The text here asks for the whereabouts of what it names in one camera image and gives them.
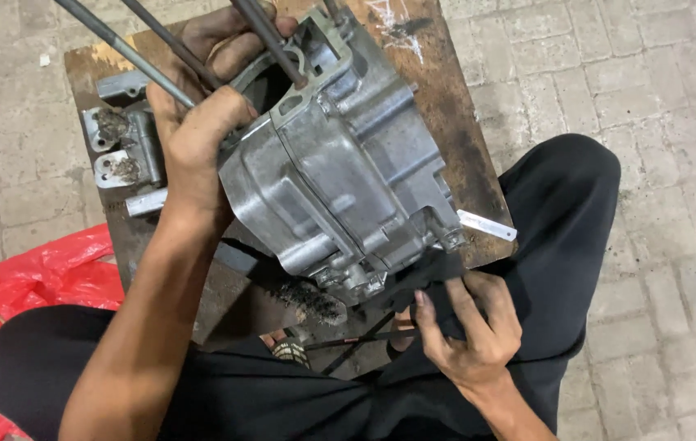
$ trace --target wooden board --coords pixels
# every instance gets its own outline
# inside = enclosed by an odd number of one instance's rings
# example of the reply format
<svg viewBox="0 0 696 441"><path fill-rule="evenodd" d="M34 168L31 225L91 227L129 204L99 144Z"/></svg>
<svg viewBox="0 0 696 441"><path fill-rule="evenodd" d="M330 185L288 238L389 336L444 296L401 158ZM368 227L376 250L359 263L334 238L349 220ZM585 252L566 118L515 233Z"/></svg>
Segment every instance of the wooden board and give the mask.
<svg viewBox="0 0 696 441"><path fill-rule="evenodd" d="M301 16L315 3L314 0L277 0L275 4L280 14ZM409 83L418 84L416 104L446 162L444 176L457 207L512 225L479 124L473 118L468 87L440 4L432 0L347 0L345 4L384 46L400 75ZM178 23L170 28L176 31L182 25ZM153 64L159 63L166 50L151 31L130 35L126 40ZM65 66L79 111L100 103L95 89L97 80L133 68L105 43L69 51L65 54ZM94 161L97 155L86 146L84 136L84 147ZM153 223L128 218L124 211L123 201L136 191L132 188L100 191L126 289L154 231ZM469 244L463 251L465 264L476 267L509 256L514 245L470 231ZM202 309L210 309L210 317L221 318L246 286L244 278L221 265L213 265ZM214 325L216 322L209 319L204 323L206 328Z"/></svg>

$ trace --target paving tile floor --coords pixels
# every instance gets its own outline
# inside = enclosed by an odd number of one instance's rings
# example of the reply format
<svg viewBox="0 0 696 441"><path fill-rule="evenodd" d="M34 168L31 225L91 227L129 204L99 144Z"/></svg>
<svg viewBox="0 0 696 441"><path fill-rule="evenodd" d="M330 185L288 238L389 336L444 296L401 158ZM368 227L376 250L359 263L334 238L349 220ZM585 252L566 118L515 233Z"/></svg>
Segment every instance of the paving tile floor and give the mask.
<svg viewBox="0 0 696 441"><path fill-rule="evenodd" d="M117 0L84 3L143 29ZM171 22L227 0L143 3ZM623 166L559 436L696 439L696 0L441 4L498 172L565 132ZM52 0L0 0L0 260L104 220L62 63L94 41Z"/></svg>

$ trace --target black cloth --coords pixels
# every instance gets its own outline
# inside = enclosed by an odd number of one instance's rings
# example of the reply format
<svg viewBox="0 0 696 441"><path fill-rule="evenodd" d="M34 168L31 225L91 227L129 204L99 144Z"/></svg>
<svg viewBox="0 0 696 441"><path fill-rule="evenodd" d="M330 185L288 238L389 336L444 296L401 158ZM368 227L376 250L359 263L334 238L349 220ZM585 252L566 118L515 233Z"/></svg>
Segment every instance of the black cloth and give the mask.
<svg viewBox="0 0 696 441"><path fill-rule="evenodd" d="M581 348L617 203L620 165L594 140L562 135L528 152L500 185L519 231L510 258L482 268L509 286L523 328L509 364L535 413L556 430L560 381ZM429 291L444 334L464 335L442 285ZM113 312L63 305L0 328L0 413L56 439L65 403ZM256 336L191 350L159 439L491 439L476 408L418 339L371 376L343 381L271 356Z"/></svg>

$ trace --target dirty hand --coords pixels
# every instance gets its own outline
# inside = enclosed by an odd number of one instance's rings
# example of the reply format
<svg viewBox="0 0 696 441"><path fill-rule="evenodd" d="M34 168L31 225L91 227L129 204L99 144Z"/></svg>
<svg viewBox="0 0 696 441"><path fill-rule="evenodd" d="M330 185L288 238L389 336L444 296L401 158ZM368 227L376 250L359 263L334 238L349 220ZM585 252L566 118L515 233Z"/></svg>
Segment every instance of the dirty hand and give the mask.
<svg viewBox="0 0 696 441"><path fill-rule="evenodd" d="M448 280L446 289L467 341L443 336L435 321L435 307L422 291L416 292L416 322L424 354L460 392L487 395L509 375L505 365L519 349L522 326L502 278L471 271L463 279L465 283L460 278ZM474 295L488 320L481 316Z"/></svg>
<svg viewBox="0 0 696 441"><path fill-rule="evenodd" d="M273 5L267 2L262 5L270 17L276 17ZM285 37L293 35L297 26L292 17L276 17L275 22ZM249 32L245 20L233 7L190 20L180 38L224 82L239 74L264 50L260 38ZM147 87L165 156L168 179L165 205L229 223L233 212L217 173L218 146L227 134L250 124L258 113L230 86L225 85L207 96L195 73L173 53L169 52L160 69L199 103L187 112L157 84L150 83Z"/></svg>

